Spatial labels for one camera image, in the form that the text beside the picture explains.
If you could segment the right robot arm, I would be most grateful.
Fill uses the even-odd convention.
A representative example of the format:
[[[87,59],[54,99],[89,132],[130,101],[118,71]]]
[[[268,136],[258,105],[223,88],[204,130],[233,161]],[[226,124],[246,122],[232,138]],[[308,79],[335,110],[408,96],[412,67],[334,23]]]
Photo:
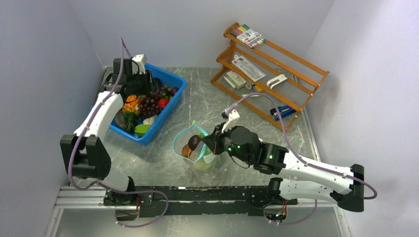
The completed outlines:
[[[304,198],[325,200],[351,211],[364,211],[364,168],[342,167],[309,158],[296,158],[285,147],[262,142],[243,126],[221,132],[220,126],[201,139],[213,154],[226,152],[263,174],[275,174],[267,190],[271,204]]]

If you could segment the dark plum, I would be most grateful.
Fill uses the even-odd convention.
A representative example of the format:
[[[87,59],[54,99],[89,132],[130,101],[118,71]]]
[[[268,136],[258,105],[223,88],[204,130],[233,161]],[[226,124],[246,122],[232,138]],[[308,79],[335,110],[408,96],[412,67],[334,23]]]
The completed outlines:
[[[197,148],[197,146],[200,144],[200,142],[201,142],[201,137],[199,135],[193,135],[188,140],[188,146],[191,150],[194,151]]]

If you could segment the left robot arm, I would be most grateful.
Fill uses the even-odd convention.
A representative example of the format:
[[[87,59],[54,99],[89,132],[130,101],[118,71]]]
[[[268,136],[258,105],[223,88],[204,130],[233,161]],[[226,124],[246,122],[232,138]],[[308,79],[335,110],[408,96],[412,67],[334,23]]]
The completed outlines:
[[[153,77],[145,69],[144,55],[116,59],[113,74],[99,90],[97,100],[84,122],[72,133],[63,135],[60,148],[70,184],[78,190],[98,185],[105,188],[107,198],[115,205],[131,205],[139,194],[131,177],[112,166],[111,158],[102,142],[115,115],[125,100],[133,94],[151,94]]]

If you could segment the clear zip top bag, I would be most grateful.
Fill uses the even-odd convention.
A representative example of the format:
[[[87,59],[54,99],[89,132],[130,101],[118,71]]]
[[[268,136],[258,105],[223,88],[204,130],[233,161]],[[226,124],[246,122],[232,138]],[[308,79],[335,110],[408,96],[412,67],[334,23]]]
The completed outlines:
[[[210,172],[221,165],[219,156],[206,145],[202,138],[208,133],[193,121],[190,126],[180,131],[172,144],[173,151],[194,171]]]

